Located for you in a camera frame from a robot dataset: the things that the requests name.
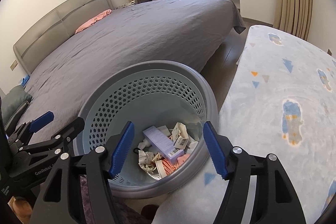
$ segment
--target gray upholstered headboard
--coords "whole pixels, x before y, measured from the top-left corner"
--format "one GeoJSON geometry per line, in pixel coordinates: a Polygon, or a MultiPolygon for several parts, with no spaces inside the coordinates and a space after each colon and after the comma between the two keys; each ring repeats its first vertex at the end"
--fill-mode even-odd
{"type": "Polygon", "coordinates": [[[34,69],[63,44],[79,26],[111,9],[111,0],[67,0],[36,22],[14,44],[17,61],[30,75],[34,69]]]}

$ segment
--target hexagonal holes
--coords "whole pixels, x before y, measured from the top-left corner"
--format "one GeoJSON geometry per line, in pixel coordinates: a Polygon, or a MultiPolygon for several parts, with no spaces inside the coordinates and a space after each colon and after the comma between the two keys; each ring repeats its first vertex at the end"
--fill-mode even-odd
{"type": "Polygon", "coordinates": [[[106,137],[110,122],[112,122],[115,114],[117,114],[122,107],[140,96],[152,93],[176,95],[188,102],[202,121],[205,119],[204,109],[199,97],[196,96],[196,92],[183,81],[176,78],[156,75],[145,77],[144,79],[136,79],[117,88],[117,90],[112,92],[112,94],[105,99],[105,102],[101,104],[91,124],[89,135],[90,150],[105,144],[104,137],[106,137]]]}

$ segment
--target paper scrap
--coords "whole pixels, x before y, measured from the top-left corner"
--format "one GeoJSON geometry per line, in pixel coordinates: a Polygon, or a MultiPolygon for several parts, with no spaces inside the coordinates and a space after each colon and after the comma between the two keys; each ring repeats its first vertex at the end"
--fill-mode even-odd
{"type": "Polygon", "coordinates": [[[150,147],[150,146],[151,146],[151,143],[146,138],[144,138],[144,140],[138,144],[138,148],[140,150],[143,150],[145,147],[150,147]]]}
{"type": "Polygon", "coordinates": [[[172,135],[175,148],[184,149],[187,146],[189,137],[184,124],[181,122],[176,123],[172,135]]]}
{"type": "Polygon", "coordinates": [[[139,166],[142,170],[153,173],[153,171],[156,169],[154,164],[152,163],[152,160],[154,159],[154,153],[153,152],[144,152],[142,150],[139,150],[139,166]]]}
{"type": "Polygon", "coordinates": [[[188,135],[188,137],[189,137],[189,140],[187,142],[187,145],[185,146],[184,153],[191,154],[196,148],[196,146],[198,145],[198,142],[195,141],[190,135],[188,135]]]}
{"type": "Polygon", "coordinates": [[[157,160],[162,160],[163,156],[160,153],[157,153],[152,159],[152,163],[155,163],[157,160]]]}

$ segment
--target blue gripper pad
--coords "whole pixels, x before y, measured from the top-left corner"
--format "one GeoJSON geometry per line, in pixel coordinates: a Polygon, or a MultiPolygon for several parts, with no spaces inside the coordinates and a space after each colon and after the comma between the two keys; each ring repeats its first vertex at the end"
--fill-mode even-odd
{"type": "Polygon", "coordinates": [[[223,179],[228,176],[226,169],[226,158],[224,152],[216,139],[217,133],[213,127],[206,122],[203,126],[203,137],[208,147],[213,165],[215,166],[217,174],[221,175],[223,179]]]}
{"type": "Polygon", "coordinates": [[[31,133],[36,133],[40,129],[44,128],[47,124],[51,123],[54,120],[54,113],[48,111],[44,113],[42,116],[38,117],[36,120],[31,122],[29,131],[31,133]]]}
{"type": "Polygon", "coordinates": [[[116,146],[111,158],[111,168],[109,173],[112,178],[121,172],[128,151],[131,148],[134,139],[134,123],[130,122],[126,129],[123,130],[122,134],[123,136],[116,146]]]}

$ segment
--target bed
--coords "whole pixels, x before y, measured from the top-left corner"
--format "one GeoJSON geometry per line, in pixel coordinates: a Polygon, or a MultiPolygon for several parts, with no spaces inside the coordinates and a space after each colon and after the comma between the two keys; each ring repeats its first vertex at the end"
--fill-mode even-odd
{"type": "Polygon", "coordinates": [[[244,23],[231,0],[157,0],[113,12],[74,34],[111,0],[67,0],[34,24],[14,45],[20,65],[30,75],[33,96],[21,122],[47,111],[55,119],[35,133],[45,141],[78,115],[89,95],[127,66],[172,60],[201,71],[232,28],[244,23]]]}
{"type": "MultiPolygon", "coordinates": [[[[278,156],[307,224],[315,223],[336,192],[335,72],[336,60],[314,45],[253,26],[219,113],[218,133],[234,146],[278,156]]],[[[160,205],[152,223],[212,224],[227,184],[209,159],[160,205]]],[[[255,191],[252,176],[242,224],[250,223],[255,191]]]]}

